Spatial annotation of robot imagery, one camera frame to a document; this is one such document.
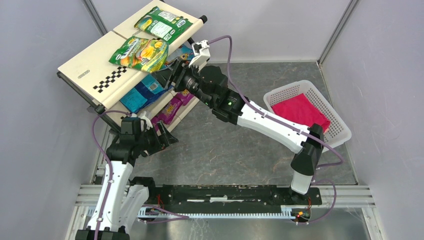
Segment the green Fox's candy bag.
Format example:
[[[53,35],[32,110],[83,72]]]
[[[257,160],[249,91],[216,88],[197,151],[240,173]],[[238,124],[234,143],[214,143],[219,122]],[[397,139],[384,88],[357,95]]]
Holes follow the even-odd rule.
[[[192,25],[187,18],[155,6],[134,24],[134,28],[171,44]]]

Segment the dark blue fruit candy bag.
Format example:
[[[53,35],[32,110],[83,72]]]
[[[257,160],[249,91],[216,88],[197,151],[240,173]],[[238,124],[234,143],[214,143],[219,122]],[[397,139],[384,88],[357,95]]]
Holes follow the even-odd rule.
[[[135,87],[125,94],[120,102],[130,113],[137,113],[141,109],[151,105],[165,92],[170,90],[162,85],[150,74],[145,76]]]

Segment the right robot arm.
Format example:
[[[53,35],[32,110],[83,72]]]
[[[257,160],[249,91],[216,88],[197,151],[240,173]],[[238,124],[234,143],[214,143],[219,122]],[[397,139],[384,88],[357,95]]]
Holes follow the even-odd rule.
[[[187,90],[208,106],[217,119],[254,130],[283,144],[294,153],[290,163],[291,190],[300,195],[309,191],[324,148],[321,126],[294,123],[263,109],[230,89],[228,77],[217,66],[199,69],[178,59],[152,76],[163,87],[173,86],[175,92]]]

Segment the small green white candy bag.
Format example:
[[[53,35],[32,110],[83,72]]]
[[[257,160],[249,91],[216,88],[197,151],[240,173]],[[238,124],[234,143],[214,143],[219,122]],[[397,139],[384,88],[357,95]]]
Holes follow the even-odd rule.
[[[167,60],[169,45],[162,39],[128,38],[108,60],[111,64],[146,73],[159,71]]]

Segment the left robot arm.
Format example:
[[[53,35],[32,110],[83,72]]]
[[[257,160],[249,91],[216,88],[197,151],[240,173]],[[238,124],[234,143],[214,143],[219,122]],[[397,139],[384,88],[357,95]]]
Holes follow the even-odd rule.
[[[162,123],[125,117],[117,139],[105,151],[105,175],[94,213],[77,240],[128,240],[142,205],[154,188],[151,177],[130,175],[139,157],[148,157],[178,142]]]

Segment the purple grape candy bag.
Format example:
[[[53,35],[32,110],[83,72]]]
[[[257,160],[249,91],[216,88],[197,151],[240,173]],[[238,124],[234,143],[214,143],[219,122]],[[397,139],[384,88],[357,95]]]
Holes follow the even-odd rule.
[[[156,116],[164,124],[169,125],[182,105],[183,103],[180,99],[173,98]]]
[[[161,122],[161,120],[158,117],[155,116],[150,121],[151,121],[151,124],[154,127],[155,131],[159,134],[160,130],[159,130],[158,124]]]

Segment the light blue Slendy bag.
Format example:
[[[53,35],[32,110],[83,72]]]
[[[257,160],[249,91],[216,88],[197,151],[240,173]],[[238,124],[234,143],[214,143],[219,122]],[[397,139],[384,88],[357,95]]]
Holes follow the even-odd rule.
[[[175,60],[181,58],[185,61],[191,61],[194,58],[193,50],[186,46],[185,44],[178,47],[175,51],[173,51],[165,60],[161,69],[165,69],[173,64]]]

